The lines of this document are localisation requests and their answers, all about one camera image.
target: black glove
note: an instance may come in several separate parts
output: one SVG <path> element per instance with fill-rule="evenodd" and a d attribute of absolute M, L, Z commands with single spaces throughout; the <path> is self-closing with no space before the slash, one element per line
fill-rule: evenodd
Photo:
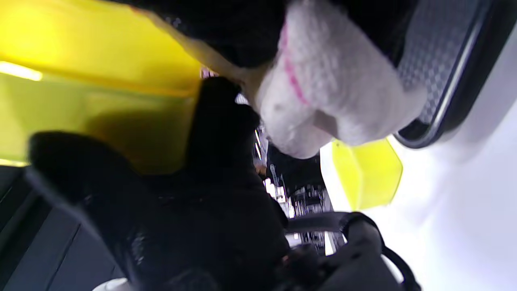
<path fill-rule="evenodd" d="M 253 168 L 259 119 L 237 92 L 204 81 L 177 173 L 141 177 L 99 141 L 48 132 L 30 141 L 28 180 L 100 239 L 136 290 L 267 290 L 289 248 L 285 216 Z"/>

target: black fabric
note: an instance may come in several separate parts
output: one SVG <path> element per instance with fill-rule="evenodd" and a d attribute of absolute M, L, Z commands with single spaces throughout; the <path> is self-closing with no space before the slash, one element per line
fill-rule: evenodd
<path fill-rule="evenodd" d="M 289 249 L 286 218 L 253 169 L 258 117 L 235 92 L 204 81 L 177 173 L 141 177 L 99 141 L 50 132 L 31 139 L 28 180 L 100 239 L 137 290 L 268 290 Z M 203 138 L 217 132 L 227 139 Z"/>
<path fill-rule="evenodd" d="M 160 15 L 239 67 L 257 67 L 278 49 L 287 0 L 110 0 Z M 381 51 L 398 65 L 418 0 L 331 0 L 348 11 Z"/>

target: finger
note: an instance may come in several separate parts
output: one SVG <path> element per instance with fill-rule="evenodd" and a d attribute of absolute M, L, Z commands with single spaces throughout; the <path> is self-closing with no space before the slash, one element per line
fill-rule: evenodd
<path fill-rule="evenodd" d="M 260 118 L 251 107 L 235 103 L 238 92 L 225 78 L 204 80 L 189 139 L 189 167 L 227 164 L 236 150 L 251 151 L 247 141 Z"/>

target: yellow plastic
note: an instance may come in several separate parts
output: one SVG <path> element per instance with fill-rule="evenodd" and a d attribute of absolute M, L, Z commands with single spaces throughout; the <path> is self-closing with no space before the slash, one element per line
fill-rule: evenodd
<path fill-rule="evenodd" d="M 181 166 L 200 64 L 129 7 L 0 0 L 0 163 L 34 132 L 100 138 L 146 173 Z"/>
<path fill-rule="evenodd" d="M 334 141 L 332 160 L 352 210 L 383 206 L 393 200 L 403 168 L 388 140 L 359 147 Z"/>

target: pink stitching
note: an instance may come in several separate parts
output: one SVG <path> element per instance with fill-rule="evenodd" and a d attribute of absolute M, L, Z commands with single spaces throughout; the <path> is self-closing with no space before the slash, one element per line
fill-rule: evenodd
<path fill-rule="evenodd" d="M 285 73 L 289 78 L 289 83 L 291 83 L 291 86 L 293 87 L 293 90 L 296 94 L 296 97 L 298 97 L 298 100 L 300 100 L 303 104 L 308 105 L 309 102 L 303 96 L 303 91 L 301 89 L 300 83 L 298 82 L 298 79 L 296 78 L 294 66 L 291 62 L 289 51 L 287 49 L 287 22 L 284 23 L 284 27 L 282 29 L 282 42 L 280 43 L 280 48 L 282 50 L 282 53 L 285 54 Z"/>

